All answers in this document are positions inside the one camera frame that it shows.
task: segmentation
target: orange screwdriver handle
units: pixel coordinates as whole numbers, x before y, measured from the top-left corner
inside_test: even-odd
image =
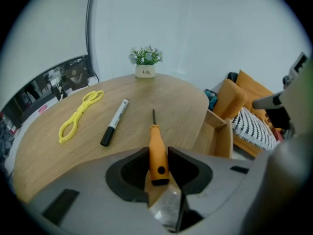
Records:
[[[155,124],[150,127],[149,162],[152,184],[167,184],[169,182],[167,152],[161,138],[160,126]]]

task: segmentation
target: wooden table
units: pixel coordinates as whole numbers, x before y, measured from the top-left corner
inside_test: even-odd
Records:
[[[98,90],[104,91],[104,97],[87,108],[75,135],[59,144],[60,126],[81,105],[85,94]],[[129,105],[109,147],[104,147],[100,141],[125,98],[130,100]],[[156,110],[156,123],[161,126],[165,145],[192,149],[207,108],[208,99],[201,90],[163,74],[152,79],[138,79],[132,74],[81,90],[47,109],[26,131],[15,160],[16,194],[28,202],[43,187],[82,162],[148,146],[152,109]]]

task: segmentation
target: patterned cushion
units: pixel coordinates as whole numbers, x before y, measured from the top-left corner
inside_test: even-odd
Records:
[[[243,107],[232,119],[232,125],[235,135],[261,149],[272,150],[278,144],[274,134],[264,121],[252,114],[246,107]]]

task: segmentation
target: white wall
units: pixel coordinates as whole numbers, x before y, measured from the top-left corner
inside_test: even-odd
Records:
[[[100,80],[134,72],[131,47],[164,52],[160,73],[213,88],[242,69],[269,90],[312,45],[283,0],[94,0],[91,56]]]
[[[86,55],[88,0],[32,0],[19,15],[0,56],[0,110],[46,70]]]

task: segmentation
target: floor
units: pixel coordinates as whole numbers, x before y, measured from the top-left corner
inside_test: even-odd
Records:
[[[97,83],[97,79],[94,77],[91,77],[88,79],[88,84],[94,85]],[[80,90],[83,90],[84,88],[80,88],[78,90],[73,91],[72,89],[69,89],[66,91],[67,95],[71,95],[74,94]],[[56,104],[58,101],[58,99],[55,97],[52,100],[48,101],[45,105],[47,106],[47,109],[50,108],[51,106],[53,106],[54,104]],[[5,163],[4,163],[4,167],[8,170],[8,175],[11,174],[11,172],[13,171],[14,168],[14,162],[15,162],[15,157],[16,157],[16,153],[18,150],[18,147],[20,145],[20,142],[22,140],[22,137],[24,136],[25,132],[27,131],[27,129],[29,128],[29,126],[31,125],[31,123],[33,121],[35,121],[35,119],[37,117],[39,117],[40,113],[38,112],[38,110],[36,110],[32,115],[29,116],[29,118],[23,123],[23,125],[21,126],[20,129],[17,130],[17,132],[14,135],[14,141],[12,143],[12,147],[10,149],[10,154],[9,156],[6,158]]]

